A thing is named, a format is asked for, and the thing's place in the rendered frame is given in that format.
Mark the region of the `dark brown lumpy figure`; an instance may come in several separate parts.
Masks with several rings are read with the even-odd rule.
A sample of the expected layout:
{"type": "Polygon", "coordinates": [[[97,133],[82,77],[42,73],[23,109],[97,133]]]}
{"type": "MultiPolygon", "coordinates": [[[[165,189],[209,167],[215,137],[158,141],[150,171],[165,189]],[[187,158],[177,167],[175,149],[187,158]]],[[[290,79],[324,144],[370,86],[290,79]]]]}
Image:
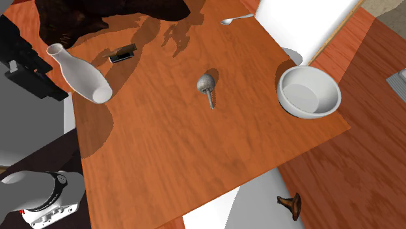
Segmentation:
{"type": "Polygon", "coordinates": [[[107,29],[103,19],[141,13],[155,19],[179,21],[191,11],[184,0],[34,0],[39,36],[47,45],[72,47],[77,39],[107,29]]]}

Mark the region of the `dark robot stand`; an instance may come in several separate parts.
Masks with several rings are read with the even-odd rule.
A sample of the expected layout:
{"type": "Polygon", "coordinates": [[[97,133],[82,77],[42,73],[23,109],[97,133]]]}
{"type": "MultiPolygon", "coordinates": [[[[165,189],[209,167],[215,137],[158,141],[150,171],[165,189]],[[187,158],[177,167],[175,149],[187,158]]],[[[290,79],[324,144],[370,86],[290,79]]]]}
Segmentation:
{"type": "MultiPolygon", "coordinates": [[[[17,163],[14,163],[4,172],[0,173],[0,180],[21,170],[31,170],[36,172],[58,172],[63,170],[66,172],[78,172],[81,174],[83,169],[77,131],[75,129],[69,131],[17,163]]],[[[3,223],[0,224],[0,229],[32,228],[23,220],[21,214],[15,211],[9,213],[5,217],[3,223]]],[[[79,208],[75,213],[45,227],[44,229],[92,229],[88,212],[87,197],[84,196],[81,199],[79,208]]]]}

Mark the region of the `orange wooden table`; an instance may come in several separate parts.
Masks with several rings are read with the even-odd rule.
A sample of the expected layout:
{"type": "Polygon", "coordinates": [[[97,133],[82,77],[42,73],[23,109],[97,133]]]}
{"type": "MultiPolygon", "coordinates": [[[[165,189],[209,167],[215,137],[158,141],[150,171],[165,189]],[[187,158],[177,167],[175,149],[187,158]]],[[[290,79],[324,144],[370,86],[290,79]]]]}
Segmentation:
{"type": "Polygon", "coordinates": [[[156,229],[349,129],[283,110],[275,85],[293,62],[254,18],[221,24],[247,15],[239,0],[185,2],[182,21],[113,16],[70,49],[113,89],[101,105],[73,94],[92,229],[156,229]],[[132,58],[103,57],[129,44],[132,58]]]}

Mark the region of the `grey ribbed panel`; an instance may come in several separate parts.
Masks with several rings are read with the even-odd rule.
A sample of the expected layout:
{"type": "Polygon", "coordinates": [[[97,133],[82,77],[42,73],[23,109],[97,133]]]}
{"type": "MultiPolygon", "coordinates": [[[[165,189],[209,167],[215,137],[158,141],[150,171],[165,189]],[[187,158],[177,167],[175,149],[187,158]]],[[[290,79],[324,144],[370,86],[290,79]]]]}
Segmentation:
{"type": "Polygon", "coordinates": [[[406,68],[386,78],[392,90],[406,103],[406,68]]]}

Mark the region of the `brown mushroom-shaped object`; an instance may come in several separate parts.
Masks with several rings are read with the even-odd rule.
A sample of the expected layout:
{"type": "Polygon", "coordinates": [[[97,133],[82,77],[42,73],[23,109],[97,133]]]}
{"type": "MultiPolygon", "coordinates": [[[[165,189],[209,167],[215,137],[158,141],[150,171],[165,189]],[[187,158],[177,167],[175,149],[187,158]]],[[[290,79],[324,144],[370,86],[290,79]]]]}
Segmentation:
{"type": "Polygon", "coordinates": [[[293,198],[282,198],[281,196],[277,196],[277,203],[290,211],[294,221],[298,220],[302,208],[301,196],[299,193],[296,193],[293,198]]]}

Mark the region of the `white bowl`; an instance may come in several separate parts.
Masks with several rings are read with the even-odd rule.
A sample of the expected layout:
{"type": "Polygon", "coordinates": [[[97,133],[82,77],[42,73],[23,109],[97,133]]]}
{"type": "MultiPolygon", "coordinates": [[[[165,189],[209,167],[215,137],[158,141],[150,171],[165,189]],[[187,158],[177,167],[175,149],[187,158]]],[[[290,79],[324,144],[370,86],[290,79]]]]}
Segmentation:
{"type": "Polygon", "coordinates": [[[323,118],[335,112],[342,100],[336,81],[324,71],[311,66],[287,69],[276,85],[281,107],[302,119],[323,118]]]}

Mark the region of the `silver spoon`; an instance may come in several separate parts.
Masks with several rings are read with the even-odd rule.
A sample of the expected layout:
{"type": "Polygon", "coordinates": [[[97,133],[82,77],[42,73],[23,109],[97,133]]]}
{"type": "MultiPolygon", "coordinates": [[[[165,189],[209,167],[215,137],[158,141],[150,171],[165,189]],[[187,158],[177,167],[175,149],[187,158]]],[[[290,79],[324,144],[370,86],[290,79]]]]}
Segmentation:
{"type": "Polygon", "coordinates": [[[254,14],[247,14],[244,16],[238,16],[238,17],[234,17],[234,18],[227,18],[221,21],[222,25],[230,25],[234,20],[238,20],[238,19],[245,19],[245,18],[250,18],[253,17],[254,14]]]}

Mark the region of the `black phone with brown cover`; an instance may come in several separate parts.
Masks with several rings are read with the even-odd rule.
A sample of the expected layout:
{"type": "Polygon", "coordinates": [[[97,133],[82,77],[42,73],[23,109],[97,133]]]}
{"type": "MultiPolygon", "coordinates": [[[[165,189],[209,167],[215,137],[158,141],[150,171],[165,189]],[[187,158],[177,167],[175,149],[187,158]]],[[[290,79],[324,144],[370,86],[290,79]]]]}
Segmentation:
{"type": "Polygon", "coordinates": [[[134,51],[137,50],[135,44],[129,44],[120,48],[115,49],[114,51],[104,55],[103,57],[107,57],[109,62],[116,63],[120,62],[134,56],[134,51]]]}

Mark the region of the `white vase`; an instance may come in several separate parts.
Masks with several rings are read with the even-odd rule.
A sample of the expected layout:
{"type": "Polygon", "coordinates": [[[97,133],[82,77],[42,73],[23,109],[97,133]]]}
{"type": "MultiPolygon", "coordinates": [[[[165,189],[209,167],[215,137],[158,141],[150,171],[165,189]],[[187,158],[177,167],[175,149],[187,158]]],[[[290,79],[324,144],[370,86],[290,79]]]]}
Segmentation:
{"type": "Polygon", "coordinates": [[[96,104],[111,99],[111,86],[103,74],[89,62],[72,56],[59,43],[50,45],[46,52],[58,62],[63,78],[75,92],[96,104]]]}

